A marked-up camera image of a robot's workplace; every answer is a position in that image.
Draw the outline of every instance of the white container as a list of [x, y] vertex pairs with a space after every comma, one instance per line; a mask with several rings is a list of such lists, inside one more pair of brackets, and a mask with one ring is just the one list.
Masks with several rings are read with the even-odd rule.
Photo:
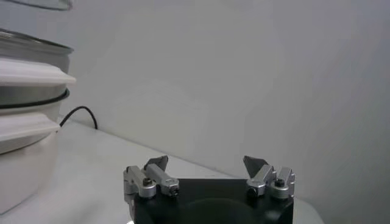
[[75, 81], [52, 65], [0, 58], [0, 214], [50, 176], [60, 104]]
[[56, 132], [0, 156], [0, 214], [20, 204], [50, 177], [57, 156]]

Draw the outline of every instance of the bolt head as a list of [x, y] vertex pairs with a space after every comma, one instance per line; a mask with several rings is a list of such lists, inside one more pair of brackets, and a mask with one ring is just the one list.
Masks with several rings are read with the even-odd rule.
[[257, 190], [253, 187], [249, 188], [246, 193], [247, 193], [248, 197], [257, 198]]
[[285, 186], [285, 181], [282, 179], [276, 179], [275, 180], [275, 187], [284, 187]]
[[153, 181], [152, 181], [152, 179], [150, 179], [149, 177], [144, 178], [144, 179], [142, 180], [142, 185], [143, 185], [143, 186], [149, 186], [149, 185], [151, 185], [152, 183], [153, 183]]

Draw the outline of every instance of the black cable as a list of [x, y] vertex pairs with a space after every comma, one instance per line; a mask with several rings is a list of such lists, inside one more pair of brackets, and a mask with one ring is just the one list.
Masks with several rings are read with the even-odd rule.
[[92, 111], [86, 107], [86, 106], [79, 106], [79, 107], [76, 107], [75, 109], [71, 110], [61, 121], [60, 123], [60, 126], [62, 127], [63, 124], [65, 124], [65, 122], [69, 119], [69, 117], [72, 116], [72, 114], [76, 111], [78, 111], [79, 109], [86, 109], [88, 111], [88, 113], [91, 115], [92, 117], [92, 120], [93, 120], [93, 124], [95, 126], [95, 129], [98, 129], [98, 122], [96, 121], [96, 118], [95, 116], [93, 115]]

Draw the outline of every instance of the white wall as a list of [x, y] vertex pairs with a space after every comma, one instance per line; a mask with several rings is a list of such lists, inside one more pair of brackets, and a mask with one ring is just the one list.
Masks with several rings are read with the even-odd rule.
[[385, 223], [389, 6], [78, 0], [59, 13], [0, 2], [0, 26], [75, 48], [62, 114], [88, 105], [102, 130], [236, 176], [244, 155], [292, 167], [296, 195], [326, 221]]

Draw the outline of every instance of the silver metal part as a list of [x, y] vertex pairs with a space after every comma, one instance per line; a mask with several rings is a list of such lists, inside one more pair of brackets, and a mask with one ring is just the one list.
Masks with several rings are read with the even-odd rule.
[[266, 186], [276, 178], [274, 167], [266, 164], [251, 179], [246, 181], [247, 193], [250, 197], [259, 197], [264, 195]]
[[271, 185], [271, 195], [277, 199], [286, 199], [294, 196], [295, 174], [288, 167], [283, 167], [278, 177]]
[[168, 176], [156, 164], [149, 164], [145, 170], [146, 176], [150, 177], [161, 187], [162, 194], [175, 197], [179, 194], [179, 180]]
[[123, 178], [125, 195], [138, 193], [143, 198], [156, 195], [156, 182], [145, 176], [138, 166], [129, 166], [123, 172]]
[[0, 106], [35, 103], [60, 97], [66, 91], [66, 85], [31, 87], [0, 86]]

